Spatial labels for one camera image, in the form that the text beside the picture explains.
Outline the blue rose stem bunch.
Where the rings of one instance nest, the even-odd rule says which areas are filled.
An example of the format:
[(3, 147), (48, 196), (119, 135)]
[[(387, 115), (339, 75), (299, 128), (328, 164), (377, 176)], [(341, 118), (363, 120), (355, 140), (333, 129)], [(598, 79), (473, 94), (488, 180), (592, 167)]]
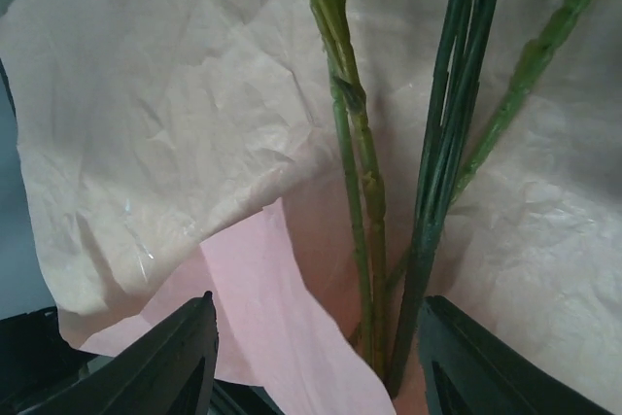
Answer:
[(498, 0), (448, 0), (432, 74), (414, 224), (385, 387), (398, 395), (417, 319), (432, 274), (460, 162)]

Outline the pink wrapping paper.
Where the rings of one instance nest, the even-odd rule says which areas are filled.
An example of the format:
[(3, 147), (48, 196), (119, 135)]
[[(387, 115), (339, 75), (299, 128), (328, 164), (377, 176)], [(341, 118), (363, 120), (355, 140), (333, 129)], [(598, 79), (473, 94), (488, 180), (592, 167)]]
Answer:
[[(465, 159), (559, 1), (498, 0)], [(391, 398), (348, 341), (355, 247), (309, 0), (15, 0), (1, 59), (70, 344), (115, 355), (211, 291), (219, 378), (288, 414), (427, 412), (416, 357)], [(620, 412), (621, 0), (592, 0), (451, 205), (428, 291)]]

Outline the yellow and blue flower bunch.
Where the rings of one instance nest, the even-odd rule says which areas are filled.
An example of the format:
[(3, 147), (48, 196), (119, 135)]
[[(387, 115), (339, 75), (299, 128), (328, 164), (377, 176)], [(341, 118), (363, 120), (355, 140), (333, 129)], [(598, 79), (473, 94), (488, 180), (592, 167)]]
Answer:
[(347, 0), (309, 0), (327, 54), (362, 316), (356, 337), (379, 378), (387, 359), (386, 197), (347, 19)]

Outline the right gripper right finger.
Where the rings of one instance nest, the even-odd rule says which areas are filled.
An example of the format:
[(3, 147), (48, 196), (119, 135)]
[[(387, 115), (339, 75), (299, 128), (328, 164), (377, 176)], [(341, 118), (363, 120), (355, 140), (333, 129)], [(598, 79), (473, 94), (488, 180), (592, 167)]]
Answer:
[(431, 414), (606, 414), (441, 295), (424, 300), (419, 358)]

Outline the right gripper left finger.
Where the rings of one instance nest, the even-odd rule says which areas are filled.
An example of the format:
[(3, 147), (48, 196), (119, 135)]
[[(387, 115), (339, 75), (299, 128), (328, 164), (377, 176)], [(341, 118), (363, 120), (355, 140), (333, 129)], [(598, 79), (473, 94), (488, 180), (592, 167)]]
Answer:
[(20, 414), (206, 414), (219, 348), (210, 292), (188, 300), (110, 362)]

